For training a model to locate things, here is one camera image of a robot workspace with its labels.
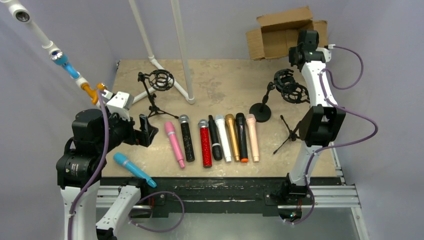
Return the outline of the black glitter microphone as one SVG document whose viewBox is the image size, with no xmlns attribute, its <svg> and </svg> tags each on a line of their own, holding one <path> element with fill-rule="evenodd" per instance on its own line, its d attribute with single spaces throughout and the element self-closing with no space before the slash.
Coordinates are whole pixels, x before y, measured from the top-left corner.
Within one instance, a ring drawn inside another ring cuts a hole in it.
<svg viewBox="0 0 424 240">
<path fill-rule="evenodd" d="M 194 147 L 192 143 L 189 117 L 185 114 L 182 114 L 179 116 L 178 121 L 181 128 L 182 141 L 183 141 L 186 161 L 194 162 L 196 158 L 195 158 L 195 152 L 194 152 Z"/>
</svg>

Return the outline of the cardboard box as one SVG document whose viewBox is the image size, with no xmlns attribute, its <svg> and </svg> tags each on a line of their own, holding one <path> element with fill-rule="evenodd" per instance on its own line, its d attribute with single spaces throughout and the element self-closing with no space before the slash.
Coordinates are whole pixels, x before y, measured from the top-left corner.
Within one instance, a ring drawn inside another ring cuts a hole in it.
<svg viewBox="0 0 424 240">
<path fill-rule="evenodd" d="M 301 30 L 317 31 L 319 47 L 328 44 L 328 22 L 314 20 L 308 6 L 258 16 L 256 21 L 260 27 L 246 32 L 249 57 L 255 61 L 287 57 Z"/>
</svg>

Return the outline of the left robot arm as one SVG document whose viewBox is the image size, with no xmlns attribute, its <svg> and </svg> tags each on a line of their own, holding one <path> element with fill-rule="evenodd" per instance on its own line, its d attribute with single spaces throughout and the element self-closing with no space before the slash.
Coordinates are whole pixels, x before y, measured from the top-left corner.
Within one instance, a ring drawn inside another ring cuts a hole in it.
<svg viewBox="0 0 424 240">
<path fill-rule="evenodd" d="M 103 219 L 96 220 L 107 153 L 122 143 L 149 147 L 159 132 L 144 114 L 139 115 L 139 121 L 140 129 L 136 130 L 132 118 L 124 120 L 107 109 L 83 110 L 75 116 L 71 125 L 73 137 L 66 142 L 63 156 L 56 163 L 66 240 L 117 239 L 119 228 L 132 207 L 146 194 L 146 180 L 139 177 L 126 180 Z"/>
</svg>

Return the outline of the tripod mic stand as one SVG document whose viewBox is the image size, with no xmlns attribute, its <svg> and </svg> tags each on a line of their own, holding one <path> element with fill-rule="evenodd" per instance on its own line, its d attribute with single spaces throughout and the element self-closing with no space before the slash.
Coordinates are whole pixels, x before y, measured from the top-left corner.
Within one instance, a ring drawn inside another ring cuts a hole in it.
<svg viewBox="0 0 424 240">
<path fill-rule="evenodd" d="M 165 69 L 156 69 L 150 73 L 139 72 L 137 81 L 142 82 L 147 92 L 147 98 L 150 102 L 150 106 L 148 108 L 150 113 L 147 116 L 148 118 L 158 115 L 169 115 L 175 119 L 179 118 L 174 114 L 161 110 L 155 103 L 155 98 L 157 97 L 156 94 L 149 90 L 147 86 L 147 83 L 149 83 L 151 88 L 159 92 L 170 90 L 174 86 L 175 78 L 169 71 Z"/>
<path fill-rule="evenodd" d="M 310 103 L 310 97 L 309 97 L 309 92 L 307 88 L 299 83 L 286 84 L 285 86 L 282 87 L 281 95 L 286 102 L 289 102 L 291 104 L 301 104 L 305 102 Z M 300 139 L 299 135 L 297 134 L 297 131 L 300 126 L 300 122 L 298 122 L 298 124 L 296 125 L 294 129 L 290 129 L 283 115 L 280 115 L 280 119 L 283 121 L 284 125 L 286 126 L 288 130 L 288 137 L 272 153 L 273 155 L 275 155 L 287 141 L 294 142 L 297 139 Z"/>
</svg>

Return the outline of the blue microphone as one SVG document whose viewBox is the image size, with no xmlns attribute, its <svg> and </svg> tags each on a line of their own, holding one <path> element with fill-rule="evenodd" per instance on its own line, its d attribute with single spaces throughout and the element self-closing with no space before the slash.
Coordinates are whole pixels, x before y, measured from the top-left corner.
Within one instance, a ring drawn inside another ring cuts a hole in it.
<svg viewBox="0 0 424 240">
<path fill-rule="evenodd" d="M 157 187 L 157 183 L 147 173 L 136 166 L 126 155 L 118 152 L 113 155 L 113 159 L 118 165 L 125 168 L 135 177 L 145 179 L 150 187 Z"/>
</svg>

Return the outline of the black orange-tipped microphone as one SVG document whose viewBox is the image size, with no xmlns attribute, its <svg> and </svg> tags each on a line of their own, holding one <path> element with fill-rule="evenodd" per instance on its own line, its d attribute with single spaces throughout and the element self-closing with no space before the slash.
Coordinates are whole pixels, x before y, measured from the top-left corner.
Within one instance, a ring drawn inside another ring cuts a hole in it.
<svg viewBox="0 0 424 240">
<path fill-rule="evenodd" d="M 247 163 L 249 161 L 247 135 L 246 135 L 247 128 L 246 128 L 246 118 L 242 112 L 239 112 L 236 114 L 235 123 L 236 123 L 236 129 L 237 129 L 240 161 L 242 163 Z"/>
</svg>

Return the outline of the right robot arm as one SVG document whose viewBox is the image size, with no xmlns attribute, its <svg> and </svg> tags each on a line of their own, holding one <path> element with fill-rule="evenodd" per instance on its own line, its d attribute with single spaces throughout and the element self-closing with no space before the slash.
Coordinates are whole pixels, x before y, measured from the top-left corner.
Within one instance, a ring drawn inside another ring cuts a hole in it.
<svg viewBox="0 0 424 240">
<path fill-rule="evenodd" d="M 309 193 L 311 173 L 323 150 L 336 139 L 346 117 L 336 103 L 324 75 L 331 52 L 319 47 L 319 33 L 301 30 L 297 45 L 289 49 L 290 65 L 296 66 L 306 82 L 310 108 L 296 126 L 301 147 L 294 167 L 281 187 L 284 197 L 304 197 Z"/>
</svg>

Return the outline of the white microphone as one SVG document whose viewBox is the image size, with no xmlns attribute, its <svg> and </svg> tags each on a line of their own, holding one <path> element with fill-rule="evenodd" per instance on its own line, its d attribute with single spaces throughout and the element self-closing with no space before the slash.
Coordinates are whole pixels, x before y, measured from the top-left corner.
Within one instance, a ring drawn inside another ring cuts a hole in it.
<svg viewBox="0 0 424 240">
<path fill-rule="evenodd" d="M 223 150 L 224 160 L 225 162 L 231 163 L 232 162 L 232 152 L 230 148 L 230 143 L 228 141 L 228 135 L 226 131 L 226 124 L 225 119 L 223 115 L 216 115 L 215 116 L 215 124 L 218 129 L 218 134 L 220 137 L 221 147 Z"/>
</svg>

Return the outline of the red glitter microphone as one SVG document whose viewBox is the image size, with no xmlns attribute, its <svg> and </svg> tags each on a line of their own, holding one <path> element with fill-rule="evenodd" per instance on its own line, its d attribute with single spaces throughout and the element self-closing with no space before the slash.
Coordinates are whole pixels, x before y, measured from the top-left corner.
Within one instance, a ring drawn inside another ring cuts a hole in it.
<svg viewBox="0 0 424 240">
<path fill-rule="evenodd" d="M 212 166 L 212 154 L 211 154 L 208 122 L 205 119 L 201 119 L 198 122 L 198 127 L 200 132 L 203 167 L 210 168 Z"/>
</svg>

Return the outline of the plain black microphone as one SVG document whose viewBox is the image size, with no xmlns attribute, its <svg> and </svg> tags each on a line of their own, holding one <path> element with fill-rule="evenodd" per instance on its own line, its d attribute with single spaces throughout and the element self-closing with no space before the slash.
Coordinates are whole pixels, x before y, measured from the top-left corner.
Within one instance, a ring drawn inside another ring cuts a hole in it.
<svg viewBox="0 0 424 240">
<path fill-rule="evenodd" d="M 220 144 L 217 125 L 212 115 L 208 115 L 208 129 L 211 139 L 211 150 L 213 158 L 216 161 L 220 161 L 223 159 L 223 150 Z"/>
</svg>

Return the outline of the round base mic stand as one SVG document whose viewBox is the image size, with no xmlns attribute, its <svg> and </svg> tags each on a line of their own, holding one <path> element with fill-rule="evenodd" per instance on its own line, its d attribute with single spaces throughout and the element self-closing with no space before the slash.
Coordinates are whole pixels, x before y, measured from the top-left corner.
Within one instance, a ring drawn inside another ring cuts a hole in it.
<svg viewBox="0 0 424 240">
<path fill-rule="evenodd" d="M 270 81 L 266 87 L 266 94 L 262 101 L 253 104 L 249 109 L 249 113 L 255 116 L 257 122 L 264 123 L 271 118 L 272 112 L 267 103 L 272 90 L 277 90 L 283 98 L 288 99 L 289 94 L 294 91 L 295 79 L 293 75 L 294 71 L 288 68 L 278 70 L 274 74 L 273 81 Z"/>
</svg>

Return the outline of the peach pink microphone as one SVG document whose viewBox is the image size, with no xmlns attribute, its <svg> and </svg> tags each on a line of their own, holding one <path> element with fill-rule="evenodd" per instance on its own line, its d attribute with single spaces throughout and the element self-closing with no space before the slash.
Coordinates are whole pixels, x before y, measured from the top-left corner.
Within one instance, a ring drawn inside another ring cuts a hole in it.
<svg viewBox="0 0 424 240">
<path fill-rule="evenodd" d="M 249 113 L 246 115 L 246 123 L 248 126 L 249 138 L 250 138 L 250 148 L 251 148 L 251 154 L 252 154 L 254 163 L 258 163 L 260 161 L 256 122 L 257 120 L 253 114 Z"/>
</svg>

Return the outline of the gold microphone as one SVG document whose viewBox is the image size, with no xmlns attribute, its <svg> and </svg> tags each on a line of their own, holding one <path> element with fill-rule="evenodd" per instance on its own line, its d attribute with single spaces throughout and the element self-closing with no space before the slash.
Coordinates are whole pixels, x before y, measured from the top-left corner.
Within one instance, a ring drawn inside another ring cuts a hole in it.
<svg viewBox="0 0 424 240">
<path fill-rule="evenodd" d="M 235 159 L 236 162 L 240 162 L 241 157 L 240 157 L 240 151 L 239 151 L 234 115 L 231 114 L 231 113 L 227 114 L 225 116 L 225 123 L 226 123 L 226 126 L 228 128 L 231 146 L 232 146 L 232 150 L 233 150 L 233 154 L 234 154 L 234 159 Z"/>
</svg>

